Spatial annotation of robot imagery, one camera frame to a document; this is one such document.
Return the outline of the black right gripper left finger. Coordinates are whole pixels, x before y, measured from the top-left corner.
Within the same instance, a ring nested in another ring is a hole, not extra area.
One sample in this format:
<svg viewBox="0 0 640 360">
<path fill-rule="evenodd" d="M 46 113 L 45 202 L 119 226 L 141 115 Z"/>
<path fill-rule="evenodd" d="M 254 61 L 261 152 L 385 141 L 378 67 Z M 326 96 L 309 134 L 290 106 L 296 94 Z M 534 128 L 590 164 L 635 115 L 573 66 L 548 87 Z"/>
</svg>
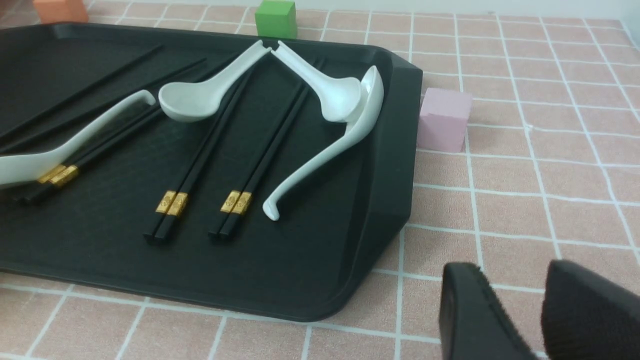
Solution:
<svg viewBox="0 0 640 360">
<path fill-rule="evenodd" d="M 439 337 L 444 360 L 535 360 L 489 280 L 473 263 L 443 267 Z"/>
</svg>

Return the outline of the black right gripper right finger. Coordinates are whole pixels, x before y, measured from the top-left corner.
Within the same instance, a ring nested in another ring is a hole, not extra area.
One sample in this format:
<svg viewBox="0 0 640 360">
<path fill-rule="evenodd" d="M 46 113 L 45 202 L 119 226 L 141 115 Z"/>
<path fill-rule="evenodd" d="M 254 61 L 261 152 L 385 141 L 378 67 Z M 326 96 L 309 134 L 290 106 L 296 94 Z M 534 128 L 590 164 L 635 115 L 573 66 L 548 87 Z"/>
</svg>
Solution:
<svg viewBox="0 0 640 360">
<path fill-rule="evenodd" d="M 637 360 L 640 298 L 576 262 L 552 260 L 541 328 L 551 360 Z"/>
</svg>

